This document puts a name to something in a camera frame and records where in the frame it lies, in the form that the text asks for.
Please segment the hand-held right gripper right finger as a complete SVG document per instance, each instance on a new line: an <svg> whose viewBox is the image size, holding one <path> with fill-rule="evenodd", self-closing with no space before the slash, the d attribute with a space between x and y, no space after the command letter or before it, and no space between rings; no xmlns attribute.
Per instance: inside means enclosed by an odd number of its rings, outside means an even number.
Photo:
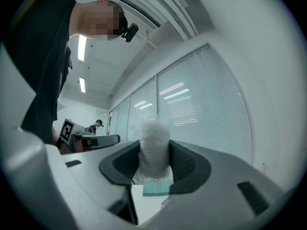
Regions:
<svg viewBox="0 0 307 230"><path fill-rule="evenodd" d="M282 189L242 159L169 142L174 183L148 230L261 230L286 202Z"/></svg>

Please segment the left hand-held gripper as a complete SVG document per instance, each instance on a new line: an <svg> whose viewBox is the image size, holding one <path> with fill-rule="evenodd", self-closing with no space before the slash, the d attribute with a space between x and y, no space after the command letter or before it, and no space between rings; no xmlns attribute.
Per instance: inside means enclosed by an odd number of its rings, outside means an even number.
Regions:
<svg viewBox="0 0 307 230"><path fill-rule="evenodd" d="M70 153L99 150L114 146L120 142L119 135L94 136L70 119L65 119L59 137L65 142Z"/></svg>

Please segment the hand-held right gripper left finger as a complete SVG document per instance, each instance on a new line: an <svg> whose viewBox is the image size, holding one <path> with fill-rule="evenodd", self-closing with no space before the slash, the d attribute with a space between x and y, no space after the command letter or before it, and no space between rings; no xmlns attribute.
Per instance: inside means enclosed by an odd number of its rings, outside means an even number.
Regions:
<svg viewBox="0 0 307 230"><path fill-rule="evenodd" d="M138 141L60 155L47 145L47 161L59 202L52 230L138 230L130 179Z"/></svg>

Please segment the person's left forearm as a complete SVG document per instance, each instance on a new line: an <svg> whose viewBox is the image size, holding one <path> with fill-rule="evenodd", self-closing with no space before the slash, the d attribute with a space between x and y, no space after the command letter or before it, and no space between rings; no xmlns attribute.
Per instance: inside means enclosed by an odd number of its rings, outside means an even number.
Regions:
<svg viewBox="0 0 307 230"><path fill-rule="evenodd" d="M52 127L52 144L59 149L61 155L70 154L67 144L62 141L54 127Z"/></svg>

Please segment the green book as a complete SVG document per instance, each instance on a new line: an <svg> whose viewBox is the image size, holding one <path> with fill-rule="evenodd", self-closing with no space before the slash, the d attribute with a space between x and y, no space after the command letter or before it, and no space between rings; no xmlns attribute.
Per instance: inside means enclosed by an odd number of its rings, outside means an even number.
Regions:
<svg viewBox="0 0 307 230"><path fill-rule="evenodd" d="M145 197L168 196L170 194L170 187L172 185L173 185L173 179L146 178L143 182L142 195Z"/></svg>

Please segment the white table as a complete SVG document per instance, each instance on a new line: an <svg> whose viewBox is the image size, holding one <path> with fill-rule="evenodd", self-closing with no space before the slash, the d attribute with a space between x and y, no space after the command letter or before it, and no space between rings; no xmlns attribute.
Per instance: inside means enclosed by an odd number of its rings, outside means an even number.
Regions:
<svg viewBox="0 0 307 230"><path fill-rule="evenodd" d="M164 196L143 196L143 185L132 185L131 195L138 217L138 225L143 224L153 217L162 207L162 203L168 198Z"/></svg>

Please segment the white window blinds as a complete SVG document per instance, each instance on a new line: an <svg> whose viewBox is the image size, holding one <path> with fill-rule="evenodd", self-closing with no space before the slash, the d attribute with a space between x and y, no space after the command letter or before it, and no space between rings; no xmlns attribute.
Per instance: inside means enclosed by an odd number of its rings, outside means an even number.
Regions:
<svg viewBox="0 0 307 230"><path fill-rule="evenodd" d="M108 133L136 140L143 123L166 122L172 140L252 162L252 131L242 93L210 45L156 74L110 113Z"/></svg>

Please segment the person's black shirt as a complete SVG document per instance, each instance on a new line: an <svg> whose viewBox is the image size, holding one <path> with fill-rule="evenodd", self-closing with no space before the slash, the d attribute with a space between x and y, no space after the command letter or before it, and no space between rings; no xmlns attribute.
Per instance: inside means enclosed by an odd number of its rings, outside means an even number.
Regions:
<svg viewBox="0 0 307 230"><path fill-rule="evenodd" d="M52 143L57 101L72 67L68 47L75 0L31 0L21 10L4 40L27 84L36 93L22 129Z"/></svg>

